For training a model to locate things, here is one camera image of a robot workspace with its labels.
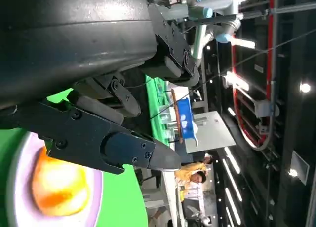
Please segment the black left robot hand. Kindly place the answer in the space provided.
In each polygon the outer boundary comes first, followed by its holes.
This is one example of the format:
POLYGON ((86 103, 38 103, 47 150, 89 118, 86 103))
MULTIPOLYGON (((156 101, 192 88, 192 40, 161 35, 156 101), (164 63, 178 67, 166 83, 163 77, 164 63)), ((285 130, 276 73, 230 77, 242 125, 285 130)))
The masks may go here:
POLYGON ((122 72, 194 86, 180 29, 151 0, 0 0, 0 127, 47 142, 50 157, 121 174, 176 171, 179 155, 123 126, 141 109, 122 72))

